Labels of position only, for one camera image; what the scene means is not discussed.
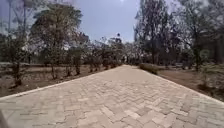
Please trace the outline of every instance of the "foliage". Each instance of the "foliage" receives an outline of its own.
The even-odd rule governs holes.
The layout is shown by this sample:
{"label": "foliage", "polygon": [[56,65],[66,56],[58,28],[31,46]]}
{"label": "foliage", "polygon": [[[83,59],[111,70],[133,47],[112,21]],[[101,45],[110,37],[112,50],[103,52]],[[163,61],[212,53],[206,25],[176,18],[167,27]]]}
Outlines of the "foliage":
{"label": "foliage", "polygon": [[81,23],[81,11],[73,6],[48,4],[48,9],[37,13],[37,19],[31,28],[31,42],[47,49],[52,67],[52,77],[57,78],[55,66],[63,60],[64,48],[70,43],[82,41],[84,35],[77,32]]}
{"label": "foliage", "polygon": [[158,68],[152,64],[140,64],[139,65],[139,68],[142,69],[142,70],[145,70],[145,71],[148,71],[152,74],[155,74],[157,75],[158,74]]}

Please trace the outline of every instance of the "bush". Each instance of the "bush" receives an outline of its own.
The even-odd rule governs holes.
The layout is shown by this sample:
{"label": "bush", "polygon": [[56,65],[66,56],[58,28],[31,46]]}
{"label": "bush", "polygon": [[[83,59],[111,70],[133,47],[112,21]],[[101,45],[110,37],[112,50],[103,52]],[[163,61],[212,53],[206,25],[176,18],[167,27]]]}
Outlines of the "bush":
{"label": "bush", "polygon": [[159,70],[156,66],[151,64],[140,64],[139,68],[155,75],[158,74],[158,70]]}

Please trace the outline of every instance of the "paved walkway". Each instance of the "paved walkway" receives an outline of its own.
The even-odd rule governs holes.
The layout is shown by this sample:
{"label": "paved walkway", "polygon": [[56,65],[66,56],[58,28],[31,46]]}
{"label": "paved walkway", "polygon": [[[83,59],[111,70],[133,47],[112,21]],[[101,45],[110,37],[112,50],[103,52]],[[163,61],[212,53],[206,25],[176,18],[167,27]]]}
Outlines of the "paved walkway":
{"label": "paved walkway", "polygon": [[224,104],[122,66],[0,99],[11,128],[224,128]]}

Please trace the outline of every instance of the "tree trunk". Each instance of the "tree trunk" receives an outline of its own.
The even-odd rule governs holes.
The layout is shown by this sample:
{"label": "tree trunk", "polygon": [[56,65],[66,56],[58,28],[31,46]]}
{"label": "tree trunk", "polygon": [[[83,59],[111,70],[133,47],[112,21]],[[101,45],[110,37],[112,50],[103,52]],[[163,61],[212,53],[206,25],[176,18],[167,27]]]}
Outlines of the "tree trunk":
{"label": "tree trunk", "polygon": [[53,79],[57,79],[56,70],[54,64],[51,64],[51,75]]}
{"label": "tree trunk", "polygon": [[194,49],[194,55],[195,55],[195,63],[196,63],[195,70],[198,72],[200,69],[200,64],[201,64],[200,50],[198,47]]}
{"label": "tree trunk", "polygon": [[12,70],[13,70],[13,77],[14,77],[14,84],[15,84],[13,88],[15,88],[22,85],[20,63],[14,64]]}

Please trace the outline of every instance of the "interlocking paving stone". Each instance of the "interlocking paving stone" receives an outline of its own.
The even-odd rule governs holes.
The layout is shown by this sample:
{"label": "interlocking paving stone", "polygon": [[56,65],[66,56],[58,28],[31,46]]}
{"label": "interlocking paving stone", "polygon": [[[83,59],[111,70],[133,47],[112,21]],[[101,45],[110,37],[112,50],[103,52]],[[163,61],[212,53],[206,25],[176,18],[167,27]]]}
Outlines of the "interlocking paving stone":
{"label": "interlocking paving stone", "polygon": [[224,104],[132,66],[0,98],[10,128],[224,128]]}

